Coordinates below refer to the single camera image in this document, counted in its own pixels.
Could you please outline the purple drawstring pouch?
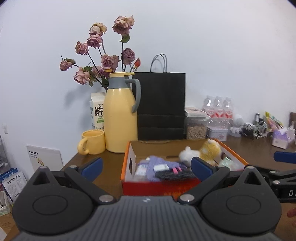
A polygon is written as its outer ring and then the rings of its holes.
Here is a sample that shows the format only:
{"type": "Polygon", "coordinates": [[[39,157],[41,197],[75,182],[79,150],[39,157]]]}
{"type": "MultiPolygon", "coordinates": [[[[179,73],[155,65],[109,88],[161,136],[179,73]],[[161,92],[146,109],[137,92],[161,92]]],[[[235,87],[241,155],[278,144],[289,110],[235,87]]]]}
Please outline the purple drawstring pouch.
{"type": "Polygon", "coordinates": [[[169,171],[170,169],[187,170],[187,166],[179,162],[165,161],[157,156],[149,156],[145,159],[147,164],[146,177],[150,182],[159,182],[160,179],[155,176],[157,172],[169,171]]]}

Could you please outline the white yellow plush alpaca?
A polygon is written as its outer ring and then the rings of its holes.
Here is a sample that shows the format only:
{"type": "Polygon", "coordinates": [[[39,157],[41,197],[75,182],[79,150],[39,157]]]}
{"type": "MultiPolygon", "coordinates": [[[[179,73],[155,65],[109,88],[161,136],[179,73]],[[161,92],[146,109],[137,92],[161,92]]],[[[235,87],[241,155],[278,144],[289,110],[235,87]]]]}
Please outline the white yellow plush alpaca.
{"type": "Polygon", "coordinates": [[[216,166],[215,160],[221,156],[222,150],[219,143],[215,140],[208,138],[199,150],[193,150],[186,146],[179,154],[179,160],[187,167],[191,166],[191,161],[194,157],[198,157],[212,166],[216,166]]]}

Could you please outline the purple tissue box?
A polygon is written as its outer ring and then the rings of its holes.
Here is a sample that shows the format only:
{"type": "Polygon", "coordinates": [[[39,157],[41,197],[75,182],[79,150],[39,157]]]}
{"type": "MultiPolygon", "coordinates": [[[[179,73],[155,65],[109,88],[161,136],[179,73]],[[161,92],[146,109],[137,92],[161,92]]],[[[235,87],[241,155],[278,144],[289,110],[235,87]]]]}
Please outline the purple tissue box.
{"type": "Polygon", "coordinates": [[[294,128],[282,128],[273,132],[272,145],[277,148],[286,150],[287,147],[295,140],[294,128]]]}

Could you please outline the iridescent plastic wrapped item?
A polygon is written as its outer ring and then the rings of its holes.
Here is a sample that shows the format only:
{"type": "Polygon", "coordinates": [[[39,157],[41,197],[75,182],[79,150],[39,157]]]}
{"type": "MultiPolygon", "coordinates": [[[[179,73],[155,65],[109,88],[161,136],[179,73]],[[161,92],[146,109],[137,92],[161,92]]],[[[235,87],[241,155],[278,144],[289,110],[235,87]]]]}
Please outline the iridescent plastic wrapped item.
{"type": "Polygon", "coordinates": [[[218,164],[218,167],[223,168],[223,167],[227,167],[229,168],[231,171],[238,171],[240,170],[240,165],[238,165],[236,162],[232,161],[231,159],[229,159],[228,157],[224,157],[218,164]]]}

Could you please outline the yellow ceramic mug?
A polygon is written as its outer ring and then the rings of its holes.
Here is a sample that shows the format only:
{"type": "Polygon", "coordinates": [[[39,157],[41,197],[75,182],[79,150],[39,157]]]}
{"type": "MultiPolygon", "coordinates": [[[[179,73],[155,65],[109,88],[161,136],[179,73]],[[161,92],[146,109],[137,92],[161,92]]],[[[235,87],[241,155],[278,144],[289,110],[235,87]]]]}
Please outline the yellow ceramic mug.
{"type": "Polygon", "coordinates": [[[82,138],[77,146],[81,155],[98,155],[105,151],[105,135],[102,130],[88,130],[82,133],[82,138]]]}

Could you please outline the small grey tin box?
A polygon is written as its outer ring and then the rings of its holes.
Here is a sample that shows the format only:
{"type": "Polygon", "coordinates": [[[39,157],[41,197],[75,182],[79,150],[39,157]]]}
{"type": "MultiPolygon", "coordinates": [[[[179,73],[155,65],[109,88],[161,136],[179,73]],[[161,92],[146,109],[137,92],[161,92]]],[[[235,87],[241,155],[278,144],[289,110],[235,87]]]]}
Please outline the small grey tin box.
{"type": "Polygon", "coordinates": [[[215,138],[221,142],[225,142],[228,136],[228,129],[209,126],[207,128],[206,136],[208,138],[215,138]]]}

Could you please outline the red cardboard box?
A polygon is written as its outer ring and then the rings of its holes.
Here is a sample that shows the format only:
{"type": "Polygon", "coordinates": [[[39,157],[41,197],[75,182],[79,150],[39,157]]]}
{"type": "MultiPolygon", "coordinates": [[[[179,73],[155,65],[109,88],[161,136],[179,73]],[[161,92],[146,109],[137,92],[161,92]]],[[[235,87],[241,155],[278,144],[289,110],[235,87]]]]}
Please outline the red cardboard box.
{"type": "Polygon", "coordinates": [[[189,146],[201,148],[205,140],[131,141],[127,144],[121,171],[123,195],[127,196],[173,196],[175,199],[200,183],[197,178],[184,181],[137,181],[133,180],[137,164],[149,156],[166,161],[178,161],[179,153],[189,146]]]}

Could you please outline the white small case in box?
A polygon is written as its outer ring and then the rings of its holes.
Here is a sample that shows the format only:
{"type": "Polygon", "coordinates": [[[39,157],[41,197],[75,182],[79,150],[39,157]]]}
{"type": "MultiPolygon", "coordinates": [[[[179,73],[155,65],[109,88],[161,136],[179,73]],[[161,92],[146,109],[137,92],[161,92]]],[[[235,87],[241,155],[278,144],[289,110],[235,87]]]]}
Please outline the white small case in box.
{"type": "Polygon", "coordinates": [[[149,167],[149,160],[141,160],[135,170],[133,177],[134,182],[146,182],[147,181],[147,169],[149,167]]]}

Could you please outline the clear food container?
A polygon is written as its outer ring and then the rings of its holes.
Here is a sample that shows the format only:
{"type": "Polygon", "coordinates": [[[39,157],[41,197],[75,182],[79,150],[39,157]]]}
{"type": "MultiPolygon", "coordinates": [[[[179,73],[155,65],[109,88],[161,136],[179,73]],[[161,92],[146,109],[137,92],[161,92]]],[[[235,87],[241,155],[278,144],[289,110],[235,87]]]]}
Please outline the clear food container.
{"type": "Polygon", "coordinates": [[[200,140],[206,138],[208,126],[208,114],[198,108],[185,108],[185,131],[188,140],[200,140]]]}

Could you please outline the yellow thermos jug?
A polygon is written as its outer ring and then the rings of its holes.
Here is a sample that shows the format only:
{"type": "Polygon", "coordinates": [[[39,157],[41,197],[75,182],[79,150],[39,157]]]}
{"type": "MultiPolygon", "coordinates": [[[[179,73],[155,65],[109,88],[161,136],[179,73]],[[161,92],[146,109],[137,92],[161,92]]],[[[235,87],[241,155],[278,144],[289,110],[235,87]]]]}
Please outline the yellow thermos jug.
{"type": "Polygon", "coordinates": [[[137,140],[137,109],[141,99],[140,81],[133,72],[114,72],[103,103],[105,142],[108,151],[124,153],[137,140]]]}

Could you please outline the white round robot toy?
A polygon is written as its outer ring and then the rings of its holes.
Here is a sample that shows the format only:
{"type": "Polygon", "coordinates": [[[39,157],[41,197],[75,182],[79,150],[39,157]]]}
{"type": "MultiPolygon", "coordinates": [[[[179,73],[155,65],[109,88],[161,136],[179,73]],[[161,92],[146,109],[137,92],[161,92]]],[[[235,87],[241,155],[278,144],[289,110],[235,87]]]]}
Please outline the white round robot toy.
{"type": "Polygon", "coordinates": [[[237,138],[241,137],[241,130],[243,125],[244,125],[244,120],[242,116],[239,114],[235,114],[231,122],[229,135],[237,138]]]}

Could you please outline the middle water bottle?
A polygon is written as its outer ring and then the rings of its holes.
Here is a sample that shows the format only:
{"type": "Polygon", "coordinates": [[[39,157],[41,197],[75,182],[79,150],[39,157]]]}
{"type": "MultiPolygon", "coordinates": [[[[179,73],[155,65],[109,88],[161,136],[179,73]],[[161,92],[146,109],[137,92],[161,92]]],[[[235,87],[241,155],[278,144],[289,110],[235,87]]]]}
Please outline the middle water bottle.
{"type": "Polygon", "coordinates": [[[216,96],[216,98],[214,99],[214,117],[213,118],[218,127],[222,127],[223,117],[224,117],[224,109],[223,109],[222,98],[219,96],[216,96]]]}

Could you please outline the water bottle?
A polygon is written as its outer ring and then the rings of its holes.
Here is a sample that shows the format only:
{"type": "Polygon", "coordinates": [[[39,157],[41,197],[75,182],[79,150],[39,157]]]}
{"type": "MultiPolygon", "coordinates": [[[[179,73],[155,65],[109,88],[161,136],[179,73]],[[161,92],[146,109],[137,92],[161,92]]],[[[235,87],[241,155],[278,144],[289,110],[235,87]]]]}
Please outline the water bottle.
{"type": "Polygon", "coordinates": [[[223,102],[223,118],[226,124],[226,127],[229,128],[232,118],[233,118],[233,101],[230,97],[226,97],[223,102]]]}
{"type": "Polygon", "coordinates": [[[213,107],[213,97],[212,96],[206,96],[206,98],[203,101],[202,111],[204,111],[208,117],[213,118],[215,115],[215,110],[213,107]]]}
{"type": "Polygon", "coordinates": [[[219,96],[216,96],[216,98],[214,99],[214,117],[213,118],[218,127],[222,127],[223,117],[224,117],[224,109],[223,109],[222,98],[219,96]]]}

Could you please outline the left water bottle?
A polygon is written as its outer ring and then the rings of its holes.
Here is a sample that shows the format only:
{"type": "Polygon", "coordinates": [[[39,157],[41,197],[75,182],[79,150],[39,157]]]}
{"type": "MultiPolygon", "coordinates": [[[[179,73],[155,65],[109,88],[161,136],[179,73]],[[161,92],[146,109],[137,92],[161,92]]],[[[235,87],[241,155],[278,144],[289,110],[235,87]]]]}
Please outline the left water bottle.
{"type": "Polygon", "coordinates": [[[215,115],[215,110],[213,107],[213,97],[212,96],[206,96],[206,98],[203,101],[202,111],[204,111],[208,117],[213,118],[215,115]]]}

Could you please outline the white milk carton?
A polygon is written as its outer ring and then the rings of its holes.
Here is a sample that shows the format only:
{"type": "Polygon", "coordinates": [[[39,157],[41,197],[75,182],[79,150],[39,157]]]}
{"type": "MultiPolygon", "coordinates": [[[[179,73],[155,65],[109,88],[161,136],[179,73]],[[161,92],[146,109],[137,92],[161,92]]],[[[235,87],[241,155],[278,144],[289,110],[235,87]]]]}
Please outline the white milk carton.
{"type": "Polygon", "coordinates": [[[90,96],[90,112],[92,127],[94,130],[104,130],[104,117],[103,117],[103,103],[105,99],[104,92],[91,93],[90,96]]]}

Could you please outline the right water bottle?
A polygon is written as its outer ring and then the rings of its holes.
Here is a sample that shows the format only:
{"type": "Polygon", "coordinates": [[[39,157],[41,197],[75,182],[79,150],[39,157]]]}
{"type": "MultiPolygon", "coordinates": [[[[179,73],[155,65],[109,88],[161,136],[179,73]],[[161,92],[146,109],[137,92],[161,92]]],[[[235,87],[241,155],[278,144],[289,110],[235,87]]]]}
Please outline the right water bottle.
{"type": "Polygon", "coordinates": [[[232,118],[233,118],[233,101],[230,97],[226,97],[223,102],[223,118],[226,124],[226,127],[229,128],[232,118]]]}

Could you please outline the black paper bag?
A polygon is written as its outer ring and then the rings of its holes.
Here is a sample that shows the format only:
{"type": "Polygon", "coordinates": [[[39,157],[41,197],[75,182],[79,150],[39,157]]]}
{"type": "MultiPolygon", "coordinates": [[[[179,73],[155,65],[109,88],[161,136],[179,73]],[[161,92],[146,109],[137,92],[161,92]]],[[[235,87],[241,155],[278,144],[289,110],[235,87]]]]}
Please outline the black paper bag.
{"type": "Polygon", "coordinates": [[[186,74],[167,71],[168,60],[161,53],[162,72],[137,72],[141,99],[137,109],[137,134],[140,141],[181,140],[185,132],[186,74]]]}

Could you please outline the dried pink rose bouquet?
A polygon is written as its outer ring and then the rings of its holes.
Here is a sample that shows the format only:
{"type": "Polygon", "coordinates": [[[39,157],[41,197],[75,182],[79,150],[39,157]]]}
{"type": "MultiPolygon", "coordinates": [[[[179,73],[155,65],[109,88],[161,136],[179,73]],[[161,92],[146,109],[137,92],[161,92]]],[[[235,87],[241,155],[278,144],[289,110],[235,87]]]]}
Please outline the dried pink rose bouquet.
{"type": "Polygon", "coordinates": [[[125,47],[125,44],[130,40],[130,30],[134,23],[133,16],[118,16],[114,20],[112,30],[121,36],[119,41],[121,43],[121,54],[119,56],[109,55],[105,50],[103,35],[107,32],[106,25],[102,22],[92,24],[86,42],[78,41],[75,45],[75,53],[88,56],[90,63],[81,67],[74,59],[63,57],[59,69],[67,71],[76,67],[77,71],[73,77],[75,82],[89,86],[93,86],[97,82],[107,90],[111,74],[119,71],[136,72],[141,65],[140,58],[136,57],[135,52],[125,47]]]}

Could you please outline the white panel against wall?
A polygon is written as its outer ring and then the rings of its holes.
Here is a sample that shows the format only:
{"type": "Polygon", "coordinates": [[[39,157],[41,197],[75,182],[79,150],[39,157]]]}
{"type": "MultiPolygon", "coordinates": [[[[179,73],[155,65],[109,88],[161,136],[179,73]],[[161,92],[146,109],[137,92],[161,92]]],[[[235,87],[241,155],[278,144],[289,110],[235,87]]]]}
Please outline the white panel against wall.
{"type": "Polygon", "coordinates": [[[27,145],[27,151],[34,171],[41,166],[60,171],[64,166],[59,150],[27,145]]]}

